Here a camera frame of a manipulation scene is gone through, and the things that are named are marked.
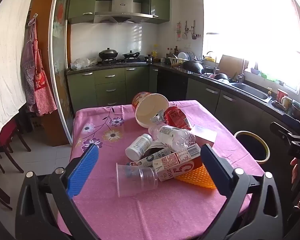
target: orange foam net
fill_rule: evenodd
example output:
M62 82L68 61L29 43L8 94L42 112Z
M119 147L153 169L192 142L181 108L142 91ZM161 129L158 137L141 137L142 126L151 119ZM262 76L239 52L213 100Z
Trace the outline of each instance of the orange foam net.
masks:
M202 165L201 167L199 167L193 171L187 172L180 176L176 176L175 178L178 180L187 182L187 183L191 183L191 184L200 186L200 187L217 188L214 185L214 183L204 165Z

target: kitchen sink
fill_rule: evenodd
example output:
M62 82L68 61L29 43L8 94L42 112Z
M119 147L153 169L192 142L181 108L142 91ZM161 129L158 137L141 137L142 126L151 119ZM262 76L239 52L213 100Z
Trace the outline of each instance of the kitchen sink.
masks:
M265 103L268 103L271 99L271 96L267 95L266 93L264 92L261 92L260 90L258 89L255 89L251 86L248 86L246 84L242 84L242 83L230 83L231 86L235 87L235 88L238 88L244 92L246 92L247 94L255 97L255 98L258 98L259 100L265 102Z

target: paper bucket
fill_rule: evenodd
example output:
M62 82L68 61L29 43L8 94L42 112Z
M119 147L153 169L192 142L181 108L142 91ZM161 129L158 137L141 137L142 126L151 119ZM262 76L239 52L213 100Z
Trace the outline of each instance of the paper bucket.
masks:
M169 107L169 101L161 94L140 92L133 98L132 107L135 110L137 123L144 128L149 128L150 119L160 110L165 111Z

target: wooden cutting board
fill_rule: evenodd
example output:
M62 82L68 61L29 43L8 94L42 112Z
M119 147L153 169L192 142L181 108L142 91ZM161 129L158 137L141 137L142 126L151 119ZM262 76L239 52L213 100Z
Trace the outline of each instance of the wooden cutting board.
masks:
M228 78L236 79L236 76L240 74L242 67L242 58L231 57L222 55L218 68L219 73L224 73Z

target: red plastic wrapper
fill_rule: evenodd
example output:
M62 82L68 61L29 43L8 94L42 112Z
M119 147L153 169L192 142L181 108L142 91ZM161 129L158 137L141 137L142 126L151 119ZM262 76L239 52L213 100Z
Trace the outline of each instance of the red plastic wrapper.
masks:
M181 129L191 130L191 124L186 117L186 114L176 106L170 106L164 112L164 120L168 125L178 127Z

